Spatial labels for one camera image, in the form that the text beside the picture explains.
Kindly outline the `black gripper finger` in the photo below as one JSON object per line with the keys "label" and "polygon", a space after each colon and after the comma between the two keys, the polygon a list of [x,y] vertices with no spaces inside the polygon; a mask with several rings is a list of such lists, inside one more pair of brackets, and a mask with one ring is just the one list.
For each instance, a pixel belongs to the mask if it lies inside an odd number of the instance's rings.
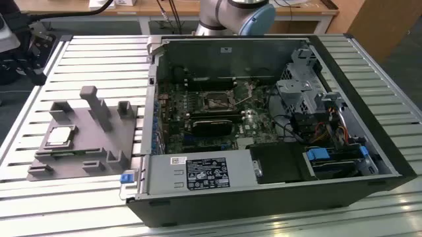
{"label": "black gripper finger", "polygon": [[12,84],[20,78],[18,73],[16,72],[17,63],[10,58],[0,58],[0,84],[8,85]]}
{"label": "black gripper finger", "polygon": [[56,45],[56,36],[52,33],[49,22],[37,22],[29,25],[31,37],[28,53],[33,76],[29,76],[33,85],[44,85],[47,76],[44,69]]}

